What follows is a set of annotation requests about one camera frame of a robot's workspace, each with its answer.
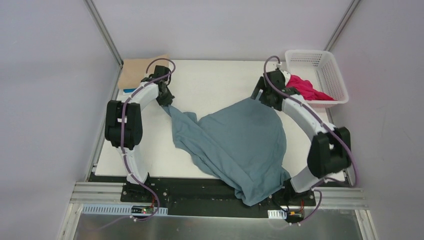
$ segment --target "red cloth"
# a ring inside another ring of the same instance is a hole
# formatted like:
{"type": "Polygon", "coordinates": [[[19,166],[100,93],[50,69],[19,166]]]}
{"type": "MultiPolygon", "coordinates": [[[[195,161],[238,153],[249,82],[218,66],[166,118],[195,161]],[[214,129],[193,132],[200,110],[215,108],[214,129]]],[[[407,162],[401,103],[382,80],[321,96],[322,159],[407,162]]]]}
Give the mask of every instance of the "red cloth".
{"type": "Polygon", "coordinates": [[[296,75],[291,75],[286,87],[295,87],[305,100],[334,101],[334,98],[332,98],[331,96],[315,90],[312,87],[312,83],[310,81],[302,80],[299,76],[296,75]]]}

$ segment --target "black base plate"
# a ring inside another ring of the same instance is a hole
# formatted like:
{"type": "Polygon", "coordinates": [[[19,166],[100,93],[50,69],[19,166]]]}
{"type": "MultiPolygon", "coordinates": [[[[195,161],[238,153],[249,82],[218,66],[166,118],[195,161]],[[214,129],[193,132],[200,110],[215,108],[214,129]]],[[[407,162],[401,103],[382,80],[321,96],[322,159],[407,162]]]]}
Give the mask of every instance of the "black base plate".
{"type": "MultiPolygon", "coordinates": [[[[271,198],[267,197],[258,204],[247,206],[241,199],[236,198],[234,188],[218,179],[148,177],[145,184],[158,195],[160,206],[168,208],[168,215],[267,218],[267,211],[278,210],[279,205],[300,206],[301,203],[301,198],[284,202],[284,189],[281,189],[271,198]]],[[[126,182],[120,200],[151,203],[153,198],[142,186],[126,182]]],[[[305,206],[316,204],[312,192],[306,194],[303,201],[305,206]]]]}

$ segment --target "blue object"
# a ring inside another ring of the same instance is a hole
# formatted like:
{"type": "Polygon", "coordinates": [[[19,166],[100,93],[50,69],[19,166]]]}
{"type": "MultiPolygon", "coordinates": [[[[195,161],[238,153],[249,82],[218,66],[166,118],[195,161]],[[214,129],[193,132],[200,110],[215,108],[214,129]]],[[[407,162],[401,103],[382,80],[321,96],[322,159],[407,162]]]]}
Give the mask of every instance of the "blue object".
{"type": "Polygon", "coordinates": [[[128,88],[128,89],[124,89],[123,92],[127,94],[127,93],[134,92],[136,89],[137,88],[128,88]]]}
{"type": "Polygon", "coordinates": [[[286,134],[272,108],[247,98],[199,121],[193,112],[163,109],[172,119],[175,146],[203,172],[233,187],[244,204],[259,203],[290,178],[282,167],[286,134]]]}

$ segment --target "aluminum frame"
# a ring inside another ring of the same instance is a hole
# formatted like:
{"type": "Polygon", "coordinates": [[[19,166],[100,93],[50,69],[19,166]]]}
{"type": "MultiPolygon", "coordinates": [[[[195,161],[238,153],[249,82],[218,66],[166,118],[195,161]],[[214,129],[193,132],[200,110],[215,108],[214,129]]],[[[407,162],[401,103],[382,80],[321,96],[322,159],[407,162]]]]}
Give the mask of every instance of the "aluminum frame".
{"type": "MultiPolygon", "coordinates": [[[[84,204],[145,205],[150,202],[121,202],[122,188],[125,183],[77,182],[73,189],[68,209],[63,221],[59,240],[74,238],[78,220],[84,204]]],[[[359,228],[364,240],[378,240],[364,191],[361,188],[317,187],[322,192],[320,209],[355,210],[359,228]]]]}

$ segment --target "cardboard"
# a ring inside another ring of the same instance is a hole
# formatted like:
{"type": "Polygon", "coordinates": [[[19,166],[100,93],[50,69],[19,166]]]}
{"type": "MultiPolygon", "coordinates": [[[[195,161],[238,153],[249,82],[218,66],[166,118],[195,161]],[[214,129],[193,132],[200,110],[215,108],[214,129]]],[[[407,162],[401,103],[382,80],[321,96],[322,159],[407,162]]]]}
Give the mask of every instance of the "cardboard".
{"type": "MultiPolygon", "coordinates": [[[[140,85],[140,81],[145,77],[147,66],[157,58],[167,58],[168,54],[160,55],[153,58],[135,58],[135,59],[124,59],[122,73],[118,80],[119,89],[135,89],[140,85]]],[[[159,60],[153,63],[148,69],[148,74],[152,74],[155,71],[155,66],[169,66],[169,62],[166,60],[159,60]]]]}

